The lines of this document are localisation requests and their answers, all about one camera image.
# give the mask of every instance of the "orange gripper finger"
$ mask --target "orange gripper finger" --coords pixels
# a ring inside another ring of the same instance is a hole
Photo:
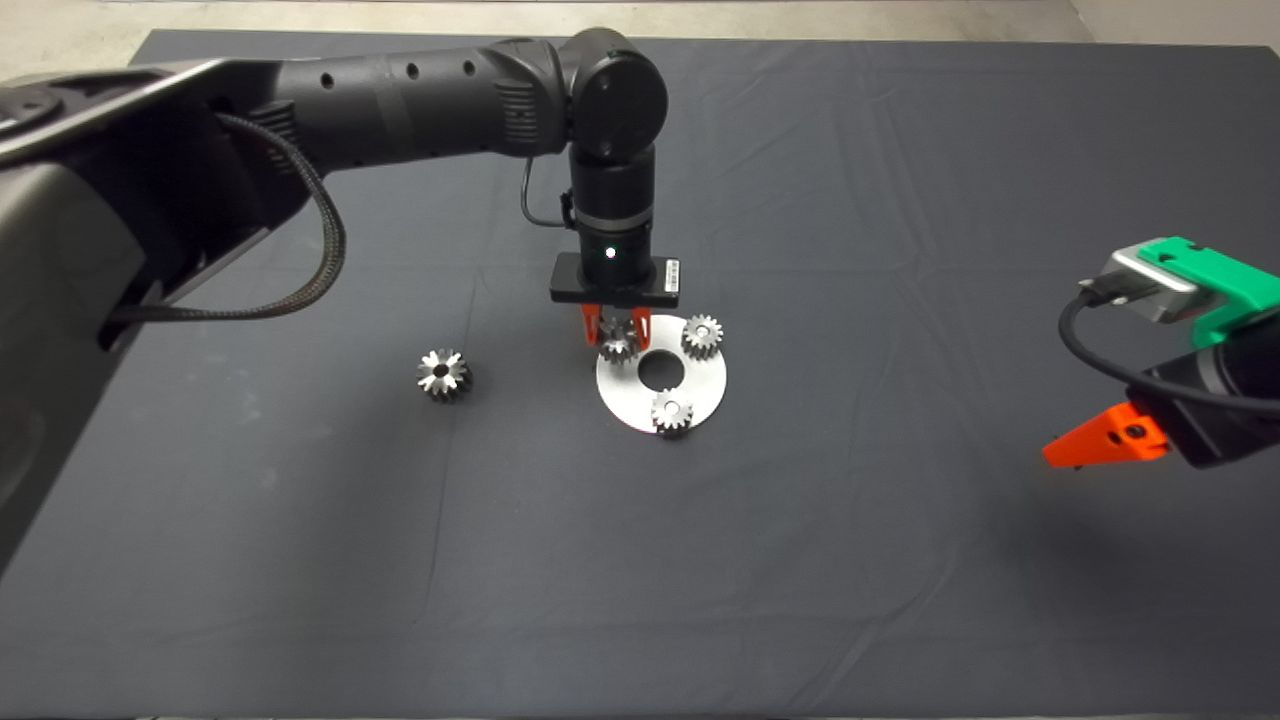
[[[1147,461],[1169,452],[1169,437],[1149,415],[1121,402],[1044,446],[1055,468]]]
[[[595,347],[600,338],[600,306],[582,305],[582,328],[586,331],[586,343]]]

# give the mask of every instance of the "circular metal plate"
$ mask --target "circular metal plate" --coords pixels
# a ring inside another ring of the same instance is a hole
[[[707,360],[694,360],[685,355],[680,347],[680,333],[685,329],[684,318],[654,315],[649,324],[649,350],[621,365],[613,365],[603,357],[596,359],[595,387],[600,391],[600,400],[618,420],[643,433],[657,433],[649,411],[658,393],[640,382],[640,361],[649,354],[666,351],[675,355],[685,366],[685,379],[677,387],[694,406],[694,419],[689,427],[695,428],[710,418],[724,397],[724,386],[728,382],[724,354],[717,352],[714,357]]]

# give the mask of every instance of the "dark gray tablecloth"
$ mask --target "dark gray tablecloth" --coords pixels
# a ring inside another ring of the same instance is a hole
[[[159,32],[140,60],[474,38]],[[1053,471],[1121,398],[1055,319],[1115,247],[1280,270],[1262,49],[643,41],[654,250],[727,325],[685,442],[617,423],[520,161],[330,179],[292,318],[143,332],[0,583],[0,716],[1280,710],[1280,452]],[[540,163],[554,210],[563,159]],[[192,299],[300,284],[307,211]],[[1187,329],[1091,315],[1133,364]],[[436,406],[416,359],[463,347]]]

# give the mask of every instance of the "gear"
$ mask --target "gear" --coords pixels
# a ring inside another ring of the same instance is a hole
[[[724,328],[710,315],[694,315],[680,333],[680,346],[695,360],[714,357],[723,341]]]
[[[631,320],[609,318],[600,320],[600,341],[598,350],[600,357],[621,365],[636,356],[640,351],[640,340],[636,337],[635,324]]]
[[[452,402],[458,395],[471,389],[475,379],[461,352],[433,350],[417,365],[417,384],[431,400]]]
[[[692,425],[694,406],[684,395],[673,389],[664,389],[654,396],[650,416],[658,434],[677,434]]]

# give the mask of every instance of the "gear center hole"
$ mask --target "gear center hole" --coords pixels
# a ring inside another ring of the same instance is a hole
[[[640,374],[640,382],[644,383],[644,387],[654,392],[675,389],[685,382],[685,364],[673,352],[666,350],[654,350],[641,357],[636,372]]]

